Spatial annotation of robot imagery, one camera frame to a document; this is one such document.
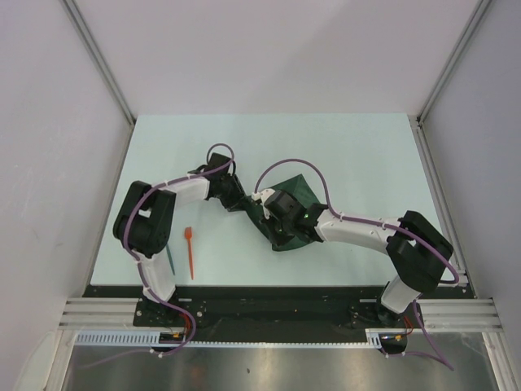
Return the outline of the dark green cloth napkin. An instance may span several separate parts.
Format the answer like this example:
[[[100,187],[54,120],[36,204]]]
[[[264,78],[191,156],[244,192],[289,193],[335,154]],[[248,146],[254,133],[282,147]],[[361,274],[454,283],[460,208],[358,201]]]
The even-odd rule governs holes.
[[[310,207],[312,204],[318,204],[319,200],[314,194],[311,187],[306,182],[302,174],[298,174],[292,178],[289,178],[283,182],[271,186],[272,189],[282,190],[288,194],[294,196],[305,208]],[[305,241],[299,239],[296,236],[290,236],[288,239],[284,239],[281,244],[277,244],[273,239],[269,237],[269,228],[261,223],[264,218],[264,212],[261,205],[256,204],[252,201],[251,196],[245,198],[244,210],[248,217],[255,225],[255,227],[261,232],[261,234],[270,242],[271,249],[274,252],[286,252],[303,248],[308,245]]]

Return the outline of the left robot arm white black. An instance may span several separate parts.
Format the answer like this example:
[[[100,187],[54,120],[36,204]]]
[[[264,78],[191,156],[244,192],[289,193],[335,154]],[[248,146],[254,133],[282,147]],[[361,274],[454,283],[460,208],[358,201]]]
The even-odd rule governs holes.
[[[167,251],[174,213],[211,198],[228,211],[239,210],[245,192],[235,170],[233,157],[213,152],[183,177],[155,186],[135,181],[127,190],[112,234],[135,260],[142,293],[154,301],[151,315],[162,325],[175,323],[180,315],[179,304],[170,300],[176,284]]]

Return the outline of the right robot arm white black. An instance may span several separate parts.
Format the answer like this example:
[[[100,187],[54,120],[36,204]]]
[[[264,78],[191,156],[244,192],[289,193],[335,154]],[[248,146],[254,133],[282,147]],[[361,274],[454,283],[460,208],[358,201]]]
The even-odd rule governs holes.
[[[262,207],[260,224],[272,247],[292,240],[302,244],[338,242],[389,256],[396,277],[387,283],[375,304],[375,316],[385,327],[396,326],[409,305],[442,283],[453,245],[421,214],[408,211],[396,219],[345,217],[327,204],[304,207],[284,190],[265,189],[252,195]]]

